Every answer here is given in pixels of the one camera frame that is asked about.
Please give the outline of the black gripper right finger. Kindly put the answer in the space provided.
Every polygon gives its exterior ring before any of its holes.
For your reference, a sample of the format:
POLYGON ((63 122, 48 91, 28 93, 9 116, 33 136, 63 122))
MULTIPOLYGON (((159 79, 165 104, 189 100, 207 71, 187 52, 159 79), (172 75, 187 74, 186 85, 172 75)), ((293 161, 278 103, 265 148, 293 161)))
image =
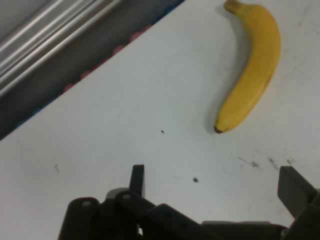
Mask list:
POLYGON ((279 170, 277 195, 294 218, 284 231, 284 240, 318 240, 320 238, 320 191, 294 167, 279 170))

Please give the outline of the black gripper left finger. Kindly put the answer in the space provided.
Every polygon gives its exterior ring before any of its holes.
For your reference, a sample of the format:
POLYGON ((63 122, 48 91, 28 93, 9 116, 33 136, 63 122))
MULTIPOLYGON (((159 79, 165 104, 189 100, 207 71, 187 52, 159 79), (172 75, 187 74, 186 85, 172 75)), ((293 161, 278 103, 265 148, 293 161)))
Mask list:
POLYGON ((70 202, 60 240, 206 240, 207 231, 166 204, 143 197, 145 168, 132 167, 129 187, 100 203, 92 197, 70 202))

